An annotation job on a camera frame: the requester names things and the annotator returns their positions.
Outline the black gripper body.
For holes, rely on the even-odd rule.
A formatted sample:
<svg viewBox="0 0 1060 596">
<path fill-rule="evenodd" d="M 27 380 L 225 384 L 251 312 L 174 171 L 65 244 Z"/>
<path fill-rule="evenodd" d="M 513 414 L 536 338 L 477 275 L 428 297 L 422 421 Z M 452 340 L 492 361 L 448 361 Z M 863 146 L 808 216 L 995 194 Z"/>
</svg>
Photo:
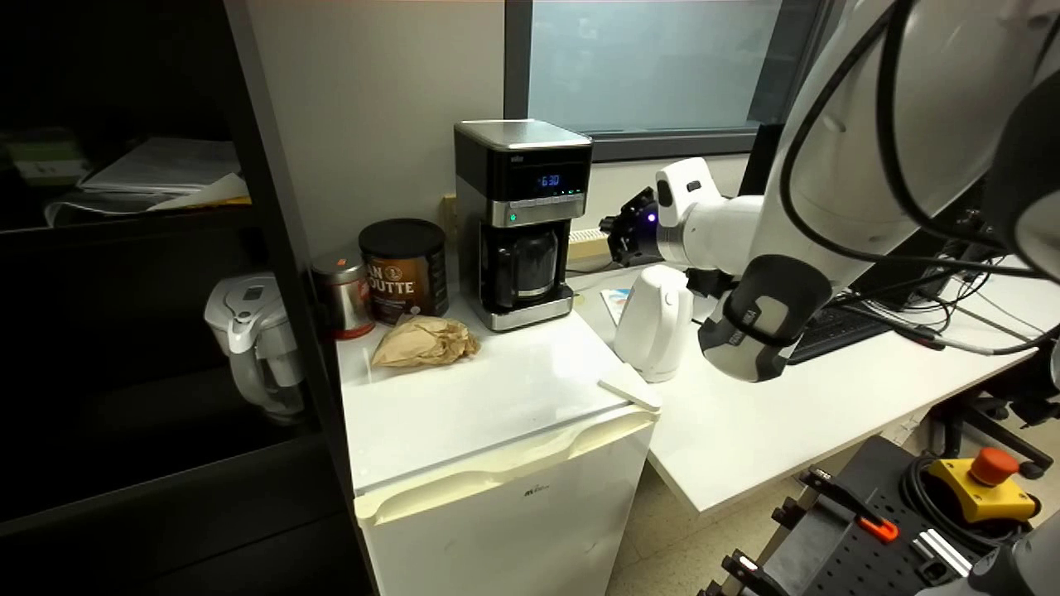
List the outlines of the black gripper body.
<svg viewBox="0 0 1060 596">
<path fill-rule="evenodd" d="M 603 216 L 599 233 L 617 265 L 659 261 L 659 204 L 653 189 L 636 192 L 617 216 Z"/>
</svg>

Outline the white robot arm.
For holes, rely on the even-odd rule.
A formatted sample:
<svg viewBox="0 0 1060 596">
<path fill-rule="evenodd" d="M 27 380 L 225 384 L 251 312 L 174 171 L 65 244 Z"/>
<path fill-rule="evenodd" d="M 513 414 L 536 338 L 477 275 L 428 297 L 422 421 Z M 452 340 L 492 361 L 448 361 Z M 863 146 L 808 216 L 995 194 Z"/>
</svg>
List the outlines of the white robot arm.
<svg viewBox="0 0 1060 596">
<path fill-rule="evenodd" d="M 771 380 L 812 317 L 973 194 L 1023 278 L 1060 270 L 1055 0 L 857 0 L 821 45 L 757 194 L 655 171 L 659 252 L 717 281 L 703 358 Z"/>
</svg>

